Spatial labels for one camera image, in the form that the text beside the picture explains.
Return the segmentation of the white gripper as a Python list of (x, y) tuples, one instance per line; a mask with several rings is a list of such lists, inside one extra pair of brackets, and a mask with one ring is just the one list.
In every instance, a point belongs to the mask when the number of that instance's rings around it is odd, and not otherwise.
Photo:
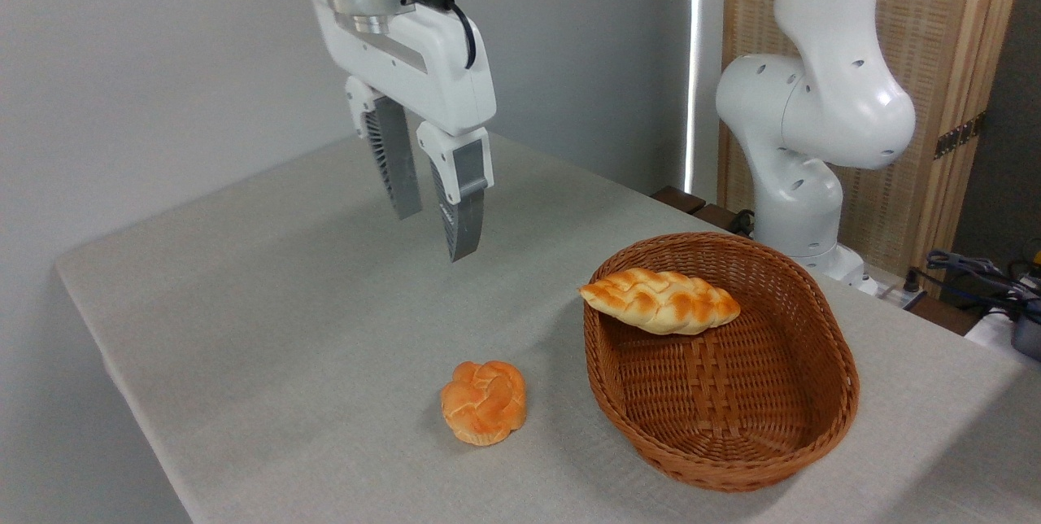
[(497, 98), (478, 28), (477, 57), (466, 68), (456, 16), (416, 7), (390, 17), (386, 34), (360, 33), (339, 26), (326, 0), (311, 1), (324, 44), (350, 74), (345, 91), (355, 131), (369, 143), (395, 215), (404, 220), (421, 210), (405, 107), (427, 120), (417, 138), (432, 167), (450, 260), (468, 256), (482, 234), (485, 190), (494, 186), (490, 136), (479, 127), (494, 117)]

